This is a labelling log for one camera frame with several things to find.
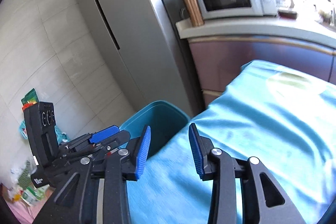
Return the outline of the grey refrigerator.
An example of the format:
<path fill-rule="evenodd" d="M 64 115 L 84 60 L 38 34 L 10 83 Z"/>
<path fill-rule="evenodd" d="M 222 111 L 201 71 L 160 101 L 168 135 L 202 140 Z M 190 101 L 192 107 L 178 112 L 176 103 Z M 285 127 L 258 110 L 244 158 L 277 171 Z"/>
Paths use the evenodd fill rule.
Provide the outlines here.
<path fill-rule="evenodd" d="M 108 68 L 135 110 L 168 101 L 200 110 L 187 43 L 179 38 L 182 0 L 77 0 Z"/>

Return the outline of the copper thermos tumbler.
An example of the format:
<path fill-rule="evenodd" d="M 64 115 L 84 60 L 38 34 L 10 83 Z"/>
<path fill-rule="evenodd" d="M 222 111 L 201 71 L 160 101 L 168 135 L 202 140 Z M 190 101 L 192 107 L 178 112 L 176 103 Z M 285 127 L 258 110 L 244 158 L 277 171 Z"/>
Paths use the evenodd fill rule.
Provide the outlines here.
<path fill-rule="evenodd" d="M 189 14 L 193 27 L 199 27 L 204 24 L 203 17 L 197 0 L 183 0 L 185 8 Z"/>

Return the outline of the teal plastic trash bin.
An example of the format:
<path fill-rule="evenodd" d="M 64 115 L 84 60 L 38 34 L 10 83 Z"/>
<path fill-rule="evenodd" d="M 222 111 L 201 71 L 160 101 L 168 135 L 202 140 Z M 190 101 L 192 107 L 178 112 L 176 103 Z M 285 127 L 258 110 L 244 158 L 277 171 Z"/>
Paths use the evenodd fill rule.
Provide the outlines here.
<path fill-rule="evenodd" d="M 190 117 L 177 106 L 163 100 L 154 101 L 120 125 L 131 138 L 141 135 L 145 125 L 151 128 L 148 157 L 154 156 L 170 139 L 189 123 Z"/>

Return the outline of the dark red bowl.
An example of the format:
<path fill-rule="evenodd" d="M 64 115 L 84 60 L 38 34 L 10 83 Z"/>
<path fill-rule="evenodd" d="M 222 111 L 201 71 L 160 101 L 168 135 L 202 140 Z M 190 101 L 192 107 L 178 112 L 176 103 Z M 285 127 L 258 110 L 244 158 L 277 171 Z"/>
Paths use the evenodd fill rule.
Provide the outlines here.
<path fill-rule="evenodd" d="M 296 20 L 298 13 L 292 10 L 278 10 L 278 16 L 280 18 Z"/>

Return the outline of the dark lower cabinets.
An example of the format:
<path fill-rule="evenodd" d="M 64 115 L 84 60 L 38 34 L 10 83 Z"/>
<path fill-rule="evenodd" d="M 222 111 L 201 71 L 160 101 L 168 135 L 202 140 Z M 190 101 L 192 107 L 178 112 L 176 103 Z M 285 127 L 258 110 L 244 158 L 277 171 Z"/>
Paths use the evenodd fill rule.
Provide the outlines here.
<path fill-rule="evenodd" d="M 241 67 L 264 60 L 335 83 L 335 48 L 276 36 L 208 36 L 188 40 L 206 105 L 218 98 Z"/>

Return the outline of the blue floral tablecloth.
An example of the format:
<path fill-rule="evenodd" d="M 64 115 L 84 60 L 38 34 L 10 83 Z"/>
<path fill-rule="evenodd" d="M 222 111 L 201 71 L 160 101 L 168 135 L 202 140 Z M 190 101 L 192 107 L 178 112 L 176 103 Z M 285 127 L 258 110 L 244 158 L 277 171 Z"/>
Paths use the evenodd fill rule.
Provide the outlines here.
<path fill-rule="evenodd" d="M 334 84 L 255 60 L 193 122 L 230 156 L 259 158 L 306 223 L 317 223 L 335 199 Z M 211 190 L 183 128 L 128 183 L 131 221 L 206 223 Z"/>

